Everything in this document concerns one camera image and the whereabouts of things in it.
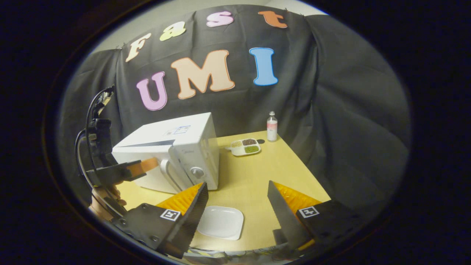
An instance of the microwave handle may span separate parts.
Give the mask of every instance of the microwave handle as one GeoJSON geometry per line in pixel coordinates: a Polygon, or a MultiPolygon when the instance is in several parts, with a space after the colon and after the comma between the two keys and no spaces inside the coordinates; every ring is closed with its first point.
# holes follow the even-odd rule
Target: microwave handle
{"type": "Polygon", "coordinates": [[[167,180],[167,182],[175,189],[176,192],[182,191],[182,189],[178,186],[178,184],[173,180],[172,174],[170,174],[169,167],[172,165],[170,164],[170,161],[164,159],[160,162],[160,171],[162,172],[162,175],[164,178],[167,180]]]}

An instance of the white wall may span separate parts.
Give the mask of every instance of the white wall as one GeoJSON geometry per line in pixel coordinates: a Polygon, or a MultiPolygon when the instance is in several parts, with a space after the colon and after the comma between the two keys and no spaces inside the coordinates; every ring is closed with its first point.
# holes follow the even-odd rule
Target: white wall
{"type": "Polygon", "coordinates": [[[116,49],[129,42],[139,34],[153,28],[156,24],[171,20],[175,16],[184,15],[200,9],[223,5],[260,5],[279,9],[288,9],[290,12],[305,16],[325,14],[314,7],[297,0],[170,0],[149,9],[132,21],[114,30],[91,52],[116,49]]]}

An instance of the blue letter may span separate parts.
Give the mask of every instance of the blue letter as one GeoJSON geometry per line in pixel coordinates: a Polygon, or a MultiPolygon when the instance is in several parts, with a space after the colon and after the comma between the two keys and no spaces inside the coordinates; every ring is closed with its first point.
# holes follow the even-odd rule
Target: blue letter
{"type": "Polygon", "coordinates": [[[252,48],[249,53],[255,56],[257,64],[257,78],[253,80],[256,85],[273,85],[278,79],[273,75],[271,55],[275,52],[270,48],[252,48]]]}

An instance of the foam letter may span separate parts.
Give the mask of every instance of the foam letter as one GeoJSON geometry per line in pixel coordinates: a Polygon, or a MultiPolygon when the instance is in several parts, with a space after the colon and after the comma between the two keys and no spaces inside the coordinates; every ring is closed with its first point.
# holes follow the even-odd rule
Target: foam letter
{"type": "Polygon", "coordinates": [[[126,58],[126,62],[131,61],[134,57],[136,57],[139,52],[138,49],[140,50],[142,47],[144,47],[144,43],[148,38],[150,38],[150,33],[147,33],[144,37],[139,38],[137,41],[131,43],[131,47],[129,50],[129,55],[126,58]]]}
{"type": "Polygon", "coordinates": [[[152,76],[152,80],[155,81],[157,86],[157,92],[159,92],[159,99],[154,101],[150,98],[149,89],[147,84],[149,84],[149,79],[144,79],[140,81],[136,86],[139,89],[141,94],[142,103],[148,110],[159,110],[167,104],[167,92],[165,91],[165,86],[163,85],[163,77],[165,72],[158,72],[152,76]]]}
{"type": "Polygon", "coordinates": [[[206,25],[208,27],[217,27],[217,26],[231,24],[234,21],[234,19],[232,17],[228,17],[230,15],[231,15],[231,12],[229,11],[213,13],[206,18],[208,20],[206,25]]]}
{"type": "Polygon", "coordinates": [[[249,53],[255,56],[257,64],[257,78],[253,80],[256,85],[273,85],[278,79],[273,75],[271,56],[275,52],[270,48],[252,48],[249,53]]]}
{"type": "Polygon", "coordinates": [[[180,83],[178,98],[188,99],[196,95],[196,91],[190,87],[190,80],[201,93],[204,93],[210,76],[212,84],[209,89],[212,91],[233,88],[236,84],[231,81],[227,71],[226,57],[228,55],[227,50],[214,50],[208,53],[202,68],[188,57],[174,61],[170,66],[177,71],[180,83]]]}
{"type": "Polygon", "coordinates": [[[268,23],[268,25],[277,27],[277,28],[287,28],[288,25],[285,23],[280,23],[278,21],[279,18],[283,19],[282,15],[277,15],[273,11],[260,11],[260,15],[263,15],[265,18],[265,22],[268,23]]]}
{"type": "Polygon", "coordinates": [[[162,36],[160,36],[161,41],[166,41],[171,37],[176,37],[181,35],[183,32],[187,30],[185,28],[185,22],[180,21],[175,24],[171,24],[166,29],[163,30],[162,36]]]}

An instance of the hand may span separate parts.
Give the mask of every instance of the hand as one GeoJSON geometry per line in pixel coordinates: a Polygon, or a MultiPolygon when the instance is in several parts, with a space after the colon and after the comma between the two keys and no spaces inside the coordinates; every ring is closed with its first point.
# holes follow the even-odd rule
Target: hand
{"type": "MultiPolygon", "coordinates": [[[[111,193],[111,195],[113,196],[113,199],[118,199],[118,203],[121,205],[121,206],[124,206],[126,205],[126,201],[125,200],[122,200],[121,199],[121,193],[119,192],[119,190],[116,188],[116,185],[113,185],[109,191],[111,193]]],[[[109,197],[108,196],[108,193],[105,191],[105,189],[103,188],[96,188],[98,194],[105,198],[105,197],[109,197]]],[[[92,196],[91,197],[91,205],[89,206],[89,210],[92,211],[94,214],[96,214],[98,217],[102,218],[102,219],[105,219],[107,221],[110,221],[111,219],[113,219],[113,216],[108,213],[108,211],[103,208],[100,203],[102,205],[106,205],[104,201],[102,201],[102,199],[100,199],[100,197],[98,197],[97,193],[95,192],[95,190],[92,190],[92,194],[95,195],[94,197],[92,196]]]]}

